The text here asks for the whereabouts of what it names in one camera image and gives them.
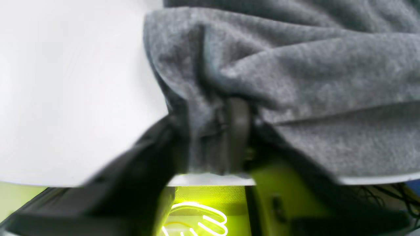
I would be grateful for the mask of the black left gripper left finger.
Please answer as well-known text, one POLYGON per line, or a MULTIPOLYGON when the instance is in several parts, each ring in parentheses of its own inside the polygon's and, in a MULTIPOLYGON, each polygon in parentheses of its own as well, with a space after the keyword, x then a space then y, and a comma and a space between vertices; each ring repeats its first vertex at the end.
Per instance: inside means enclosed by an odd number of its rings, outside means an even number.
POLYGON ((167 115, 80 187, 48 187, 7 218, 15 236, 156 236, 185 141, 167 115))

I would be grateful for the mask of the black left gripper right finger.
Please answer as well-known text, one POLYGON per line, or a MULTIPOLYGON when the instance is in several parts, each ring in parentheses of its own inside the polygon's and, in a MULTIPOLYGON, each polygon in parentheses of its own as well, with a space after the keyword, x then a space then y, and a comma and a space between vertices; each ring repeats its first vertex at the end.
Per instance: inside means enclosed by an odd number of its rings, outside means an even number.
POLYGON ((404 236, 408 214, 360 200, 241 98, 226 101, 226 162, 254 180, 263 236, 404 236))

